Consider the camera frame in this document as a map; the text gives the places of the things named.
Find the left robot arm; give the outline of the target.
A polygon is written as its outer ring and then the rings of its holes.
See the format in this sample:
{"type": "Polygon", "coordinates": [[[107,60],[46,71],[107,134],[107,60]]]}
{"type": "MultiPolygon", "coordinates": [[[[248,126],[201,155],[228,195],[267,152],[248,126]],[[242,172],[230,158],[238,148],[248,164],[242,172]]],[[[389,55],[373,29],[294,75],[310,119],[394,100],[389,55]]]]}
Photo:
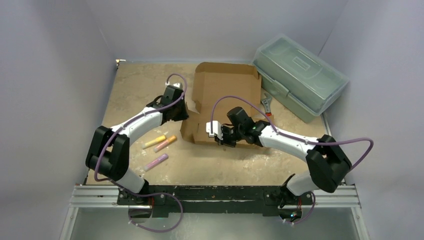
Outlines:
{"type": "Polygon", "coordinates": [[[144,134],[168,121],[188,119],[184,90],[168,85],[162,95],[131,119],[112,128],[99,126],[93,134],[85,165],[129,191],[138,205],[149,199],[149,183],[129,167],[130,147],[144,134]]]}

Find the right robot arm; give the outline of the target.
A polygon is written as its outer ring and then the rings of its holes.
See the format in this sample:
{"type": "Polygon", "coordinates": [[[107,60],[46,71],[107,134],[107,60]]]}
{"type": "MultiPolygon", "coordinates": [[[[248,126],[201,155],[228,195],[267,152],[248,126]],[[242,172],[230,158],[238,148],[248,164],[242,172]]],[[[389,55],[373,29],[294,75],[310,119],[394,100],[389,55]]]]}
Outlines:
{"type": "Polygon", "coordinates": [[[206,124],[208,136],[219,145],[235,147],[244,140],[251,145],[282,151],[307,164],[305,172],[289,176],[280,187],[278,197],[282,205],[292,204],[314,190],[334,193],[352,168],[349,158],[330,135],[314,138],[283,131],[268,121],[254,121],[239,106],[231,109],[227,117],[230,124],[216,120],[206,124]]]}

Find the brown cardboard box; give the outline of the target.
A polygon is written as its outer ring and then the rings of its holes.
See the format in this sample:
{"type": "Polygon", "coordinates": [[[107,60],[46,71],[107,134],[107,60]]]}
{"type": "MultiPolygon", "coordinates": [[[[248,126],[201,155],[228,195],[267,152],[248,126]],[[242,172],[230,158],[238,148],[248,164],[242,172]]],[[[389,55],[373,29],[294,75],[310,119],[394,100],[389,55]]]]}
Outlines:
{"type": "Polygon", "coordinates": [[[253,65],[202,62],[194,73],[191,100],[196,111],[181,124],[182,138],[198,145],[216,145],[206,132],[210,120],[228,124],[228,111],[242,107],[253,117],[261,107],[262,77],[253,65]]]}

